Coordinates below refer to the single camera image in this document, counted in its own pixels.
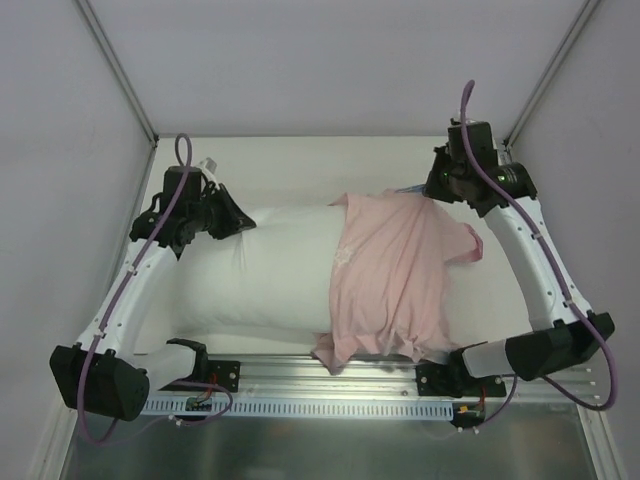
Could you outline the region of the white pillow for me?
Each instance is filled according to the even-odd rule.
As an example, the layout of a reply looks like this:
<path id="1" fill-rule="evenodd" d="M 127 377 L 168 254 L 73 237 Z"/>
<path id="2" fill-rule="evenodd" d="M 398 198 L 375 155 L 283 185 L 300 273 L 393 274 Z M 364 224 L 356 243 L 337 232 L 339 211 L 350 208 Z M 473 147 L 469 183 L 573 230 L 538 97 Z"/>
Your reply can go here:
<path id="1" fill-rule="evenodd" d="M 214 240 L 196 235 L 160 277 L 136 342 L 168 339 L 251 353 L 312 345 L 331 330 L 330 281 L 346 220 L 342 206 L 250 211 L 254 229 Z"/>

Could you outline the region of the purple Elsa print pillowcase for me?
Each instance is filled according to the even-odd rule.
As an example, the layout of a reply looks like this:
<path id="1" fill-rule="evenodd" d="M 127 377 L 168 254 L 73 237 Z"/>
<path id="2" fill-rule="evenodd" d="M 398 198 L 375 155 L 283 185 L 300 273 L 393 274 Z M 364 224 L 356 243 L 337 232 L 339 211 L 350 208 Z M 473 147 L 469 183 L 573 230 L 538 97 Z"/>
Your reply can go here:
<path id="1" fill-rule="evenodd" d="M 477 262 L 483 241 L 430 198 L 386 191 L 336 200 L 345 224 L 329 290 L 331 330 L 314 356 L 333 375 L 356 354 L 447 361 L 445 303 L 452 266 Z"/>

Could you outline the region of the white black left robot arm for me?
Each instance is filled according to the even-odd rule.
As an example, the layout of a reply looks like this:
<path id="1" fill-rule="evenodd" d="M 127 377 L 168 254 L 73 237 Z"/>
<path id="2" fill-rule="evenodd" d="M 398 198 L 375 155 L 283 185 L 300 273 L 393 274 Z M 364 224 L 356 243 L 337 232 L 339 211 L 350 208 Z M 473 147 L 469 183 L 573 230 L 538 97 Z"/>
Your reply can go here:
<path id="1" fill-rule="evenodd" d="M 124 263 L 90 324 L 71 346 L 57 346 L 49 364 L 64 404 L 76 411 L 132 421 L 150 393 L 180 383 L 197 390 L 210 377 L 208 352 L 172 338 L 134 352 L 154 293 L 201 232 L 223 240 L 255 228 L 215 175 L 216 165 L 172 166 L 161 192 L 133 222 Z"/>

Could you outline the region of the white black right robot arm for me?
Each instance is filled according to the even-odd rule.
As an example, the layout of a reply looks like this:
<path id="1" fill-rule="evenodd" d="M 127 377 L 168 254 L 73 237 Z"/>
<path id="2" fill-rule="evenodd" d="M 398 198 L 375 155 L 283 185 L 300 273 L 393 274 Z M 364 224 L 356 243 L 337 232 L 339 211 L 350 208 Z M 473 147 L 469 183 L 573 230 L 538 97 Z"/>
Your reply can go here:
<path id="1" fill-rule="evenodd" d="M 484 378 L 510 375 L 524 381 L 578 366 L 602 352 L 615 380 L 606 341 L 615 331 L 608 313 L 596 313 L 561 262 L 543 219 L 538 192 L 526 168 L 502 165 L 487 122 L 453 121 L 422 193 L 447 203 L 464 202 L 499 241 L 524 296 L 531 330 L 456 350 L 448 382 L 469 395 Z"/>

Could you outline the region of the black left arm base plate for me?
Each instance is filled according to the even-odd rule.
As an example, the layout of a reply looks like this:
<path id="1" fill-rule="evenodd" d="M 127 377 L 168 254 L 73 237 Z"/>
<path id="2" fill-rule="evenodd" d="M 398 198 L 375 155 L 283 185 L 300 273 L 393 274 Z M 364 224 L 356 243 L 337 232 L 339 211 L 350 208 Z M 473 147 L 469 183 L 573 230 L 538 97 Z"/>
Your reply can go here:
<path id="1" fill-rule="evenodd" d="M 205 393 L 210 390 L 211 385 L 220 386 L 231 393 L 236 393 L 241 378 L 241 363 L 234 360 L 211 360 L 206 362 L 204 367 L 189 377 L 183 379 L 186 385 L 178 385 L 173 382 L 161 391 L 167 392 L 197 392 Z"/>

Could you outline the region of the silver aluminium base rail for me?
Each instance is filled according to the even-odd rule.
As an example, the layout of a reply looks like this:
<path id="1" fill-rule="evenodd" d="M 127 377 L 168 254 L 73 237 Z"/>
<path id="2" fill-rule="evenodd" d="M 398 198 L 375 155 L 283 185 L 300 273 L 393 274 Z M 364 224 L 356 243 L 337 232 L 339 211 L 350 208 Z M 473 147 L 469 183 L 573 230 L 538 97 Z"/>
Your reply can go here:
<path id="1" fill-rule="evenodd" d="M 444 401 L 451 397 L 420 397 L 415 366 L 400 357 L 361 357 L 339 375 L 310 355 L 210 355 L 216 361 L 240 362 L 238 394 L 255 398 Z M 591 365 L 572 367 L 551 377 L 581 400 L 604 401 L 604 387 Z M 567 403 L 544 380 L 518 380 L 514 403 Z"/>

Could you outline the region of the right aluminium corner post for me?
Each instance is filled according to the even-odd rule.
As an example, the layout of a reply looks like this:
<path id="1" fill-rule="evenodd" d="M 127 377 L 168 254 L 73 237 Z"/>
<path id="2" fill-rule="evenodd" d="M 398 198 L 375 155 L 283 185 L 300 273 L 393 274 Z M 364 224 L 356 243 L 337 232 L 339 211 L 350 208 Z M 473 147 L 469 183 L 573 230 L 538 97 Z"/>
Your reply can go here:
<path id="1" fill-rule="evenodd" d="M 601 0 L 585 0 L 581 3 L 579 10 L 569 24 L 569 27 L 545 65 L 542 74 L 536 81 L 533 90 L 518 113 L 515 122 L 502 141 L 503 149 L 508 154 L 514 149 L 517 140 L 528 125 L 536 108 L 551 87 L 552 82 L 559 74 L 569 54 L 572 52 L 601 4 Z"/>

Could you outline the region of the aluminium corner post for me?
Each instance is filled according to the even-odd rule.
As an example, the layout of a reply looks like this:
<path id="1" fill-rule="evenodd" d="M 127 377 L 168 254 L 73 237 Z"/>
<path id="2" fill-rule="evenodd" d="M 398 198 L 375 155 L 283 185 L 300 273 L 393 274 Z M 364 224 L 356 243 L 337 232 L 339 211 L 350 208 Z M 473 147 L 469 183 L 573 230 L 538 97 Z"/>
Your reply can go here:
<path id="1" fill-rule="evenodd" d="M 159 134 L 149 119 L 92 2 L 89 0 L 73 0 L 72 3 L 88 28 L 92 39 L 111 71 L 117 86 L 124 95 L 138 125 L 147 140 L 155 147 L 159 140 Z"/>
<path id="2" fill-rule="evenodd" d="M 515 122 L 502 141 L 503 149 L 508 154 L 514 149 L 517 140 L 528 125 L 536 108 L 551 87 L 552 82 L 559 74 L 569 54 L 572 52 L 601 4 L 601 0 L 585 0 L 581 3 L 579 10 L 569 24 L 569 27 L 545 65 L 542 74 L 536 81 L 533 90 L 518 113 Z"/>

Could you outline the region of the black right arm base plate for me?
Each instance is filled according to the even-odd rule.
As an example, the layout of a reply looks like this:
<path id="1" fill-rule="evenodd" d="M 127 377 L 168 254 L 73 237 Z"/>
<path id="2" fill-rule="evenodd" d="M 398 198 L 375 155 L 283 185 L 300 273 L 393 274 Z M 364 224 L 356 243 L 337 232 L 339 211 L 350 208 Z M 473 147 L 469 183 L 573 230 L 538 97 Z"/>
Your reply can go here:
<path id="1" fill-rule="evenodd" d="M 423 362 L 415 366 L 419 396 L 505 398 L 506 387 L 498 376 L 475 378 L 452 369 L 449 365 Z"/>

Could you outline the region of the left aluminium corner post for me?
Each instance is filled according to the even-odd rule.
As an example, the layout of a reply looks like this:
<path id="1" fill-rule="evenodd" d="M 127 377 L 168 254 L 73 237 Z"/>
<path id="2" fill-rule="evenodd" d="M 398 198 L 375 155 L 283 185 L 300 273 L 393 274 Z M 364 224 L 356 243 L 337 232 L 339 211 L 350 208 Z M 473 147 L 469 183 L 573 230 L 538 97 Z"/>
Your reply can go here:
<path id="1" fill-rule="evenodd" d="M 73 0 L 72 3 L 88 28 L 92 39 L 111 71 L 117 86 L 124 95 L 138 125 L 147 140 L 155 147 L 159 140 L 159 134 L 149 119 L 92 2 L 89 0 Z"/>

